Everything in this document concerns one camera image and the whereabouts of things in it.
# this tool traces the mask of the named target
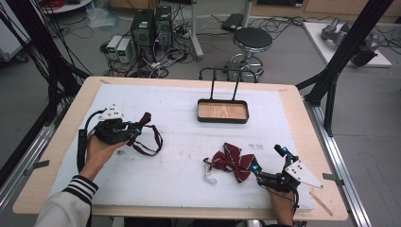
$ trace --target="hand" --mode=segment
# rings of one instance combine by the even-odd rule
[[[279,192],[273,188],[268,189],[270,194],[271,206],[277,218],[277,224],[292,226],[292,192]]]
[[[108,145],[101,142],[95,135],[92,135],[88,143],[86,164],[79,175],[93,181],[100,169],[112,157],[114,151],[123,147],[127,142]]]

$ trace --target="stool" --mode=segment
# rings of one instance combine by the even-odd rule
[[[265,30],[255,27],[244,27],[234,33],[234,44],[244,50],[244,54],[237,54],[227,62],[225,68],[239,68],[241,70],[252,71],[254,74],[243,73],[245,76],[254,76],[254,82],[258,82],[258,76],[264,72],[263,62],[255,57],[254,53],[264,52],[271,47],[271,35]],[[240,61],[236,61],[239,57],[244,56]],[[229,72],[227,72],[227,81],[230,79]],[[243,81],[242,75],[239,74],[240,81]]]

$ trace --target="red bow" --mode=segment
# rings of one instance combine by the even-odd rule
[[[242,183],[251,174],[251,163],[254,155],[246,154],[239,156],[240,153],[241,148],[224,143],[224,152],[219,150],[213,157],[212,163],[207,162],[207,158],[203,161],[214,168],[234,172],[236,180]]]

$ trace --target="connector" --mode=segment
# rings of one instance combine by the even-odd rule
[[[185,40],[188,40],[188,39],[189,39],[189,32],[186,32],[186,33],[183,35],[183,38],[184,38]]]
[[[159,66],[160,66],[160,63],[159,63],[159,62],[154,62],[154,63],[151,64],[150,67],[151,67],[152,69],[158,69]]]

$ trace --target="power supply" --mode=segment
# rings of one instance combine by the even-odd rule
[[[129,63],[133,55],[131,39],[123,38],[117,47],[118,59],[121,63]]]
[[[232,14],[221,26],[221,29],[235,32],[241,28],[242,19],[244,15],[241,13]]]
[[[111,60],[118,60],[118,54],[116,50],[122,38],[123,37],[120,35],[115,35],[113,36],[109,44],[107,44],[107,51],[109,52],[109,58]]]

